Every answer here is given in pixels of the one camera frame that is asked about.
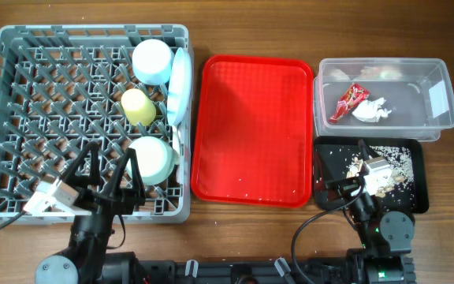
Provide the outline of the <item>green bowl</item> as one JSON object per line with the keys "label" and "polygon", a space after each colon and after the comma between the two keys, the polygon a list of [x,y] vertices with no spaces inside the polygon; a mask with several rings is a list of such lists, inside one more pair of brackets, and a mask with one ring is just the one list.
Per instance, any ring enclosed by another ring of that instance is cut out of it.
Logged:
{"label": "green bowl", "polygon": [[145,185],[162,183],[173,171],[173,149],[163,140],[142,136],[128,147],[136,151],[138,169]]}

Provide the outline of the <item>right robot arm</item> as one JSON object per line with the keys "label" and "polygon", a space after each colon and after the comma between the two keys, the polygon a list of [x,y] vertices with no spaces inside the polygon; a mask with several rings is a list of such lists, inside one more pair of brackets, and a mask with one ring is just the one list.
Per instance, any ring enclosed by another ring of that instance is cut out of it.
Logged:
{"label": "right robot arm", "polygon": [[314,141],[313,196],[343,212],[361,248],[310,259],[314,283],[414,283],[409,257],[416,213],[429,208],[422,146],[403,138],[320,136]]}

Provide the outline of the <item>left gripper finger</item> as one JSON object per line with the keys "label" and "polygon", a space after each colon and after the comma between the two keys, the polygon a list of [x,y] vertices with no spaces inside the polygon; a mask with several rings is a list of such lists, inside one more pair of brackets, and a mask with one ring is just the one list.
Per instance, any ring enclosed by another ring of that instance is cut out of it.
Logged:
{"label": "left gripper finger", "polygon": [[[88,173],[82,174],[80,170],[86,163],[88,163]],[[100,185],[99,145],[96,142],[89,142],[61,174],[60,180],[73,188]]]}
{"label": "left gripper finger", "polygon": [[[123,188],[122,179],[125,175],[131,178],[131,187]],[[106,185],[106,195],[109,197],[141,197],[144,190],[143,181],[137,160],[136,150],[128,148],[118,160],[111,179]]]}

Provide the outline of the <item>white tissue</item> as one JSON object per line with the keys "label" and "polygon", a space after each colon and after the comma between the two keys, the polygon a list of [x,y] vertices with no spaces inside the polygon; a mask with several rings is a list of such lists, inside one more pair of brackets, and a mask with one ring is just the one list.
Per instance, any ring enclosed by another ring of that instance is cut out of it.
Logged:
{"label": "white tissue", "polygon": [[359,121],[377,123],[381,118],[387,118],[392,111],[383,107],[386,99],[381,97],[373,101],[362,101],[352,112],[353,116]]}

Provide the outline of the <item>light blue plate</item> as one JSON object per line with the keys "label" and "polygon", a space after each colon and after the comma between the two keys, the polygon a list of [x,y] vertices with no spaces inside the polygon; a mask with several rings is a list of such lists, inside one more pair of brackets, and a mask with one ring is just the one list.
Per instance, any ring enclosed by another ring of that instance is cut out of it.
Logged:
{"label": "light blue plate", "polygon": [[175,54],[171,69],[167,99],[167,121],[178,126],[188,108],[192,88],[192,60],[184,48]]}

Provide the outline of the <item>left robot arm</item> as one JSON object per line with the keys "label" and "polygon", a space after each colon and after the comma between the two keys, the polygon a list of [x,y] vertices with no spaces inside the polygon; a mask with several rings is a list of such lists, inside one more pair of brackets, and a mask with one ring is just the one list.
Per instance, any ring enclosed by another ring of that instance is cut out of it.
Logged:
{"label": "left robot arm", "polygon": [[53,206],[75,215],[69,246],[39,264],[37,283],[148,282],[133,252],[106,252],[114,217],[131,215],[145,204],[136,151],[127,149],[102,185],[98,150],[96,142],[88,143],[60,177],[42,179],[24,207],[32,215]]}

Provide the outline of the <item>red strawberry snack wrapper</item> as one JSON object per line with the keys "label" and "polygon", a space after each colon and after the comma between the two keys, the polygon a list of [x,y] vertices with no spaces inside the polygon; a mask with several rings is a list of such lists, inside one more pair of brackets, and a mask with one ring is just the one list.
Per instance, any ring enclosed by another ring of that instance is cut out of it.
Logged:
{"label": "red strawberry snack wrapper", "polygon": [[329,118],[329,122],[337,124],[348,112],[357,107],[370,96],[370,91],[357,83],[352,83],[348,90],[337,101],[335,113]]}

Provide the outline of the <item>light blue bowl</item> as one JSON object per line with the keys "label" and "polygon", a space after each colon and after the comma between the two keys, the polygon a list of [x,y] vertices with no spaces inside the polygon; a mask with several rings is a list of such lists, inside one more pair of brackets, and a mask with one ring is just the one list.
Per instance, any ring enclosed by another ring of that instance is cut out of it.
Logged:
{"label": "light blue bowl", "polygon": [[139,43],[132,53],[132,70],[143,84],[160,85],[169,81],[174,53],[159,39]]}

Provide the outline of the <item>white plastic spoon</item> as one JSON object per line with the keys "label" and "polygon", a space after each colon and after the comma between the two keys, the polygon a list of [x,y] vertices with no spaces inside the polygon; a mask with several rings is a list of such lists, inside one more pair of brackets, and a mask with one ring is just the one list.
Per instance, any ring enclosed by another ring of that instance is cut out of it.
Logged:
{"label": "white plastic spoon", "polygon": [[180,157],[182,154],[182,150],[180,147],[180,130],[177,126],[173,125],[172,126],[172,149],[174,151],[174,164],[175,165],[180,165]]}

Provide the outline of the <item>yellow plastic cup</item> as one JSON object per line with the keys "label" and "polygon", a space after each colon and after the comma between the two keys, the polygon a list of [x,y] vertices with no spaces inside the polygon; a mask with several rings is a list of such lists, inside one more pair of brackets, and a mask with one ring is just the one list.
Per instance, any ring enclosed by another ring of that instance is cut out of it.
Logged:
{"label": "yellow plastic cup", "polygon": [[143,126],[149,126],[157,114],[153,102],[137,88],[123,93],[121,105],[126,118],[132,125],[141,123]]}

